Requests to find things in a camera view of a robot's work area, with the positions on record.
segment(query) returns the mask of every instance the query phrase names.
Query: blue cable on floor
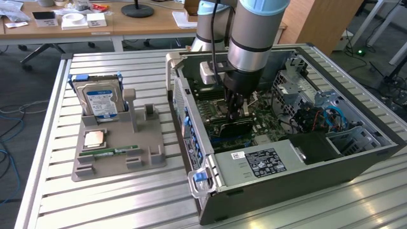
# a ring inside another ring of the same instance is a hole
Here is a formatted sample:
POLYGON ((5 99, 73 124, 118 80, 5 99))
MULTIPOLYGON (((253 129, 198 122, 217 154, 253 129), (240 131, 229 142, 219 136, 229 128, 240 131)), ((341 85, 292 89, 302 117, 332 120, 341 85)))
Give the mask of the blue cable on floor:
MULTIPOLYGON (((0 115, 0 118, 9 119, 9 120, 18 120, 22 123, 22 128, 19 129, 19 131, 10 138, 7 138, 6 140, 2 140, 0 142, 3 143, 3 142, 7 142, 9 140, 11 140, 14 137, 17 137, 18 134, 23 131, 25 121, 21 118, 10 118, 10 117, 2 116, 2 115, 0 115)), ((19 171, 18 171, 18 168, 15 166, 14 156, 6 150, 0 150, 0 152, 5 154, 6 157, 9 157, 11 163, 13 163, 14 172, 15 172, 15 175, 17 175, 17 178, 18 178, 18 188, 17 188, 15 192, 13 193, 13 195, 0 203, 0 207, 2 207, 2 205, 6 204, 7 201, 10 199, 13 199, 15 197, 15 195, 19 193, 22 182, 21 182, 19 171)))
POLYGON ((5 151, 5 150, 0 150, 0 152, 5 153, 5 156, 9 156, 9 159, 10 161, 13 162, 13 166, 14 166, 14 172, 15 172, 15 175, 17 175, 17 178, 18 178, 18 189, 15 190, 15 192, 13 193, 13 195, 0 203, 0 207, 3 204, 7 203, 7 201, 10 199, 13 199, 15 197, 15 195, 18 195, 19 191, 21 191, 21 176, 19 176, 19 172, 18 172, 18 168, 15 167, 15 162, 14 162, 14 157, 5 151))

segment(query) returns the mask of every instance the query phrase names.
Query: black lamp base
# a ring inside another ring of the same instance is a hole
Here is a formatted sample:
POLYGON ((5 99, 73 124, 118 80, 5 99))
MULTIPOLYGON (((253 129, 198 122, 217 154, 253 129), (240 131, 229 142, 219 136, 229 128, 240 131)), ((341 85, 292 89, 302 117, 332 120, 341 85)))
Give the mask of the black lamp base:
POLYGON ((122 7, 122 13, 133 18, 146 18, 154 14, 154 8, 139 4, 139 9, 137 9, 137 5, 131 4, 122 7))

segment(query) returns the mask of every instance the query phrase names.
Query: power supply label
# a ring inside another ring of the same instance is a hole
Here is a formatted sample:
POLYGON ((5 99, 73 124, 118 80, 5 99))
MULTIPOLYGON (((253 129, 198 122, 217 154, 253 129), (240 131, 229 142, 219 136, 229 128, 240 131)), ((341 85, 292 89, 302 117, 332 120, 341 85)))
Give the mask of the power supply label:
POLYGON ((246 154, 246 159, 258 178, 288 171, 274 148, 246 154))
POLYGON ((117 104, 111 100, 114 92, 111 90, 87 92, 94 115, 99 118, 113 118, 118 115, 117 104))

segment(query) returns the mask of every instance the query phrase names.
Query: aluminum extrusion table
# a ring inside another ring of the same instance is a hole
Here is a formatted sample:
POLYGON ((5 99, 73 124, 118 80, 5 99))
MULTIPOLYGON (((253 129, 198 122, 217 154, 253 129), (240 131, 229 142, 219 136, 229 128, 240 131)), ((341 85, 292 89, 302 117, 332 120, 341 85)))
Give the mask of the aluminum extrusion table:
MULTIPOLYGON (((405 121, 317 48, 304 48, 407 139, 405 121)), ((199 225, 166 97, 165 56, 171 51, 75 54, 73 59, 62 60, 15 228, 406 228, 406 148, 349 183, 217 224, 199 225), (118 71, 125 77, 125 87, 137 89, 137 109, 145 103, 158 105, 169 165, 74 182, 71 172, 82 106, 67 85, 69 73, 113 74, 118 71)), ((309 70, 309 77, 318 87, 330 87, 316 71, 309 70)))

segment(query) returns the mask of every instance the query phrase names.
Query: chair wheel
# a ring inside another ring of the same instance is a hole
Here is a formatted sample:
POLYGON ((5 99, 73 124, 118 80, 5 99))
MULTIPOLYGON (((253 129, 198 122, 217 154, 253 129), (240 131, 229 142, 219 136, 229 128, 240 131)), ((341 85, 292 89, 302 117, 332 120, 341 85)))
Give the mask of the chair wheel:
POLYGON ((94 42, 89 42, 89 46, 94 49, 97 47, 94 42))
POLYGON ((25 69, 26 71, 29 71, 29 72, 33 71, 33 66, 31 66, 31 65, 23 64, 22 67, 23 67, 23 69, 25 69))
POLYGON ((27 48, 27 46, 26 46, 26 45, 19 45, 19 50, 22 50, 22 51, 27 51, 27 50, 29 50, 29 48, 27 48))
POLYGON ((150 41, 145 41, 143 44, 146 47, 150 47, 150 41))

